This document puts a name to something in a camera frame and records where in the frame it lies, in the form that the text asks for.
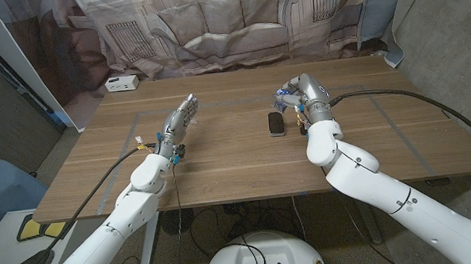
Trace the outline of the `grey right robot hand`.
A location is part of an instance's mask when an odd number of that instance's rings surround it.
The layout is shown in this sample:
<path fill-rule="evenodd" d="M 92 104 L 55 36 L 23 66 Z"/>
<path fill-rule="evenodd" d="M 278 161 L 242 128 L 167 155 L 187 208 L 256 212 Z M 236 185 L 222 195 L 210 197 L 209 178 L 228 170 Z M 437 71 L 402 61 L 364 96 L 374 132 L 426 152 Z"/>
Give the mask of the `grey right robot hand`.
<path fill-rule="evenodd" d="M 316 78 L 307 73 L 293 77 L 273 96 L 273 107 L 284 113 L 286 108 L 303 106 L 310 124 L 332 120 L 331 98 Z"/>

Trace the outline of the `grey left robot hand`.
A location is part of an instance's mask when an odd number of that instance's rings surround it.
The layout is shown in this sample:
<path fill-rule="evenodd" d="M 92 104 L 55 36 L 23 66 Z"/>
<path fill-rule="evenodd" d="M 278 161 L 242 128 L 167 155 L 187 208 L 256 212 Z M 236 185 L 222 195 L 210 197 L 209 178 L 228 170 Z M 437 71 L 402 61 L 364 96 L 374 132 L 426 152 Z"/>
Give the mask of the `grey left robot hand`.
<path fill-rule="evenodd" d="M 186 135 L 188 124 L 196 116 L 198 99 L 190 94 L 172 113 L 164 120 L 160 139 L 154 152 L 165 158 L 172 158 L 174 146 L 179 145 Z"/>

